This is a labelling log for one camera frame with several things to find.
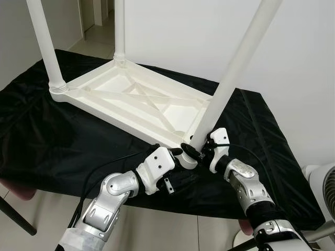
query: robotic arm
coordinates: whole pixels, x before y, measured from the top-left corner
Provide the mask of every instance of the robotic arm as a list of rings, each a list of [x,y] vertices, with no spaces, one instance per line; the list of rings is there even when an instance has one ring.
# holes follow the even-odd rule
[[[189,145],[181,147],[188,157],[203,161],[212,173],[223,175],[232,185],[253,227],[257,247],[261,251],[311,250],[277,209],[259,181],[257,171],[228,156],[229,147],[221,146],[229,143],[226,129],[217,129],[207,138],[201,154]],[[92,200],[75,227],[65,231],[60,246],[65,251],[101,251],[118,220],[121,205],[139,192],[151,195],[158,191],[157,182],[174,169],[176,163],[170,150],[159,147],[135,171],[107,176],[98,197]],[[169,179],[164,178],[164,182],[167,190],[173,192]]]

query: chair leg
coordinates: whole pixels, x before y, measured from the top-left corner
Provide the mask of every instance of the chair leg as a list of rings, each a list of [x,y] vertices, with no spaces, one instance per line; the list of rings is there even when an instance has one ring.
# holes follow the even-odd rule
[[[236,247],[233,247],[232,249],[228,250],[228,251],[247,251],[252,249],[253,247],[256,247],[256,241],[255,239],[250,239]]]
[[[18,212],[0,197],[0,210],[10,217],[16,224],[22,227],[28,234],[35,235],[37,230],[29,224]]]

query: black cable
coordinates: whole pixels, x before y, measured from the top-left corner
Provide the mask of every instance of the black cable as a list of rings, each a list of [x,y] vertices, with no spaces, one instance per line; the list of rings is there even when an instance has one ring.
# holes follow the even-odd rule
[[[264,169],[264,172],[265,172],[265,175],[266,175],[266,178],[267,180],[269,181],[269,184],[270,184],[270,189],[272,191],[272,195],[273,195],[273,198],[274,198],[274,201],[276,203],[277,206],[279,206],[278,204],[278,200],[277,200],[277,197],[276,197],[276,194],[274,192],[274,188],[273,188],[273,184],[272,184],[272,181],[270,179],[270,176],[266,170],[266,167],[265,165],[263,164],[263,162],[260,160],[260,158],[258,158],[258,156],[253,152],[251,151],[250,149],[246,148],[245,146],[243,145],[237,145],[237,144],[214,144],[214,146],[234,146],[234,147],[238,147],[238,148],[241,148],[241,149],[244,149],[246,150],[248,153],[250,153],[252,156],[255,157],[255,159],[257,159],[257,161],[261,164],[262,168]]]
[[[103,165],[100,165],[100,166],[98,166],[98,167],[96,167],[96,168],[94,168],[94,169],[91,170],[91,172],[86,176],[86,178],[84,180],[84,185],[83,185],[83,188],[82,188],[82,192],[81,192],[81,196],[80,196],[80,201],[79,201],[79,203],[78,203],[78,205],[77,205],[77,207],[76,207],[76,209],[75,209],[75,211],[73,213],[73,216],[72,216],[72,218],[71,218],[71,220],[69,222],[68,228],[71,228],[73,225],[75,225],[77,223],[77,221],[79,220],[79,218],[80,218],[80,216],[82,214],[83,203],[84,203],[85,198],[92,191],[92,189],[97,185],[97,183],[100,181],[100,180],[97,181],[97,183],[94,185],[94,187],[91,187],[89,189],[88,193],[86,192],[87,183],[88,183],[90,177],[93,175],[93,173],[96,172],[98,169],[106,166],[106,165],[109,165],[111,163],[120,161],[120,160],[125,159],[125,158],[130,158],[130,157],[136,156],[136,155],[141,154],[141,153],[143,153],[143,152],[133,153],[133,154],[129,154],[129,155],[126,155],[126,156],[122,156],[122,157],[116,158],[116,159],[114,159],[112,161],[109,161],[109,162],[107,162],[107,163],[105,163]]]

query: black fabric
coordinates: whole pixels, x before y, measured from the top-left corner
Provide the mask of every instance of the black fabric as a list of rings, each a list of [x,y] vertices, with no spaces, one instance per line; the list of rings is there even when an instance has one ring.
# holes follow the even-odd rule
[[[66,82],[108,60],[56,50]],[[152,66],[153,71],[202,92],[213,94],[217,83]],[[324,218],[271,111],[259,93],[236,89],[217,127],[225,127],[231,143],[252,150],[266,165],[274,184],[257,160],[231,147],[229,154],[257,169],[261,182],[288,218],[300,229],[312,230]],[[38,189],[79,196],[87,173],[110,160],[148,150],[134,136],[68,103],[52,100],[42,61],[19,75],[0,92],[0,177]],[[106,165],[89,181],[137,167],[145,154]],[[197,181],[174,196],[156,193],[137,196],[128,205],[164,211],[244,218],[231,186],[205,167],[194,170]],[[94,197],[96,186],[90,194]]]

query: black tablecloth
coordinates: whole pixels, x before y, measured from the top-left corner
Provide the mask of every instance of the black tablecloth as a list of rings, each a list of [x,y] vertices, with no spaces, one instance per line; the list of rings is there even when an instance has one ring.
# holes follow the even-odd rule
[[[101,66],[108,60],[56,50],[66,82]],[[212,95],[217,83],[145,66],[185,85]],[[236,89],[216,127],[225,127],[231,143],[251,149],[266,165],[264,170],[247,152],[231,147],[229,154],[255,167],[270,195],[289,219],[302,230],[324,222],[322,213],[303,177],[275,118],[259,93]],[[84,177],[111,159],[148,149],[129,133],[68,103],[52,100],[42,61],[19,75],[0,92],[0,177],[38,189],[79,196]],[[89,181],[134,169],[144,154],[105,166]],[[220,175],[198,167],[198,180],[174,196],[157,192],[137,196],[126,204],[164,211],[244,218],[234,190]],[[99,190],[95,187],[89,197]]]

